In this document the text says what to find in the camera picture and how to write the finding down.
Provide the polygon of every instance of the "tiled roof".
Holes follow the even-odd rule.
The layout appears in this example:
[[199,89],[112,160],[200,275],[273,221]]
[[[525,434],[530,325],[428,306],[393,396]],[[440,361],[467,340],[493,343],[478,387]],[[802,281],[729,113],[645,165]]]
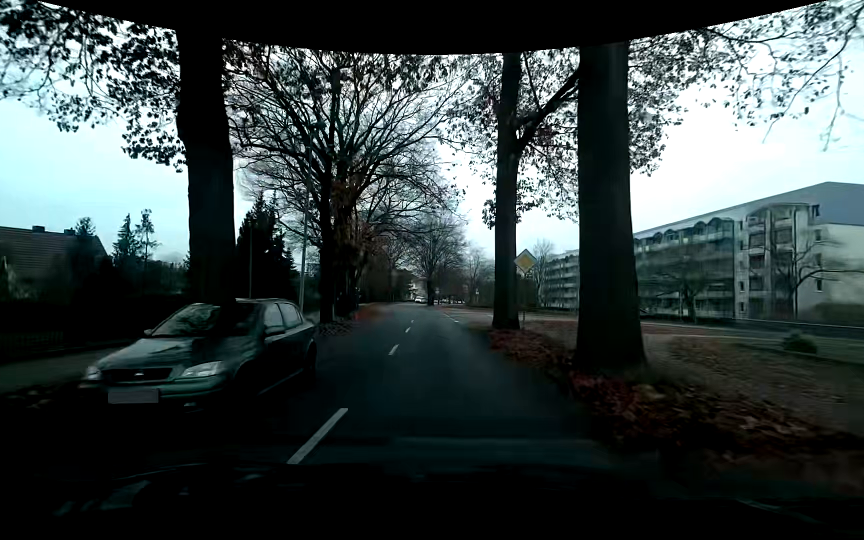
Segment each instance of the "tiled roof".
[[[106,249],[98,236],[91,237],[96,256]],[[0,253],[23,282],[41,283],[63,264],[77,236],[66,232],[35,231],[30,228],[0,227]]]

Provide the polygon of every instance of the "street lamp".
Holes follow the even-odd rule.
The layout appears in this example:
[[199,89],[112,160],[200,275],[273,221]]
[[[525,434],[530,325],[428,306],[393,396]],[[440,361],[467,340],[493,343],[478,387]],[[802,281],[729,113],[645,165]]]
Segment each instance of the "street lamp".
[[309,143],[306,147],[306,165],[308,173],[305,176],[305,194],[302,197],[302,272],[298,282],[298,310],[306,314],[306,244],[308,244],[309,195],[312,191],[312,133],[325,129],[326,123],[318,121],[308,125]]

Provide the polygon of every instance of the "road sign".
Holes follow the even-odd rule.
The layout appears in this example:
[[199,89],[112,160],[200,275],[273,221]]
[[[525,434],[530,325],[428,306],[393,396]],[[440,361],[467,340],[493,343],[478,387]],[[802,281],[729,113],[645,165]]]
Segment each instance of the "road sign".
[[522,250],[515,258],[515,266],[522,271],[522,274],[527,274],[532,267],[536,265],[538,260],[532,255],[529,250]]

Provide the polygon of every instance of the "gray roof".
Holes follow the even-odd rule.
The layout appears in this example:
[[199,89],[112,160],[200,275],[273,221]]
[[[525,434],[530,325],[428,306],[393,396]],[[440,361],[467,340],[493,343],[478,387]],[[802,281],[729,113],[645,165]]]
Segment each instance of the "gray roof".
[[821,223],[858,225],[864,227],[864,183],[846,183],[843,181],[824,181],[801,189],[787,191],[757,199],[742,202],[726,208],[721,208],[701,215],[667,223],[658,227],[649,227],[635,233],[639,236],[643,233],[654,233],[676,228],[683,222],[695,222],[699,220],[708,221],[715,215],[722,215],[737,209],[747,208],[748,212],[754,212],[758,207],[773,205],[776,203],[805,203],[819,205],[820,217],[817,221]]

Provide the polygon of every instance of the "car windshield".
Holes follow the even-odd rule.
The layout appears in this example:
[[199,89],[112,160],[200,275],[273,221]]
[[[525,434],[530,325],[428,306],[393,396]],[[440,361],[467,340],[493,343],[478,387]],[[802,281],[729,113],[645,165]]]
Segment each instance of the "car windshield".
[[220,307],[210,303],[192,303],[159,325],[149,338],[199,337],[244,332],[256,311],[251,303]]

